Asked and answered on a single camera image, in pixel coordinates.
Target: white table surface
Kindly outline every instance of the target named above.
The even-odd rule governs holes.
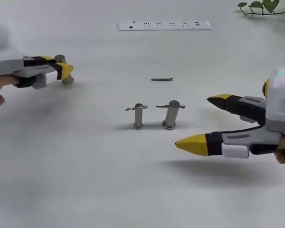
[[[75,66],[69,90],[2,90],[0,228],[285,226],[285,165],[273,155],[201,158],[174,145],[250,127],[206,98],[262,96],[271,72],[285,67],[285,16],[252,19],[237,4],[0,0],[26,55],[64,54]],[[117,31],[132,19],[207,19],[212,30]],[[187,107],[166,131],[166,110],[155,105],[172,99]],[[149,105],[141,131],[124,111],[136,103]]]

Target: power strip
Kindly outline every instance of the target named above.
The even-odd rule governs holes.
[[[207,20],[200,21],[124,21],[118,23],[119,31],[150,30],[210,30]]]

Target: metal pin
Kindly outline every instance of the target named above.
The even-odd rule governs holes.
[[[151,81],[169,81],[172,82],[173,78],[151,78]]]
[[[143,127],[143,109],[148,108],[148,105],[143,105],[141,103],[137,103],[134,108],[127,108],[126,111],[135,110],[135,122],[133,127],[136,130],[140,130]]]
[[[67,63],[64,55],[57,55],[54,57],[54,59],[60,63]],[[69,74],[65,79],[62,80],[62,84],[65,86],[65,88],[72,87],[73,83],[74,83],[74,78],[71,76],[71,74]]]
[[[168,108],[166,118],[162,122],[162,126],[166,130],[173,130],[176,126],[176,117],[180,108],[185,108],[184,104],[180,104],[178,101],[170,101],[168,105],[156,105],[157,108]]]

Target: finger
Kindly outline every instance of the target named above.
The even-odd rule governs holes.
[[[6,80],[6,84],[8,84],[8,85],[19,84],[19,78],[15,77],[15,76],[8,75],[7,80]]]
[[[0,105],[2,105],[4,102],[5,102],[4,97],[0,95]]]
[[[285,154],[283,153],[283,151],[277,151],[274,153],[276,160],[280,163],[280,164],[285,164]]]

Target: metal pin head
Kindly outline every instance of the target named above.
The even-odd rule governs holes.
[[[175,100],[170,101],[169,102],[169,107],[171,107],[171,108],[179,108],[180,107],[180,103],[178,101],[175,101]]]

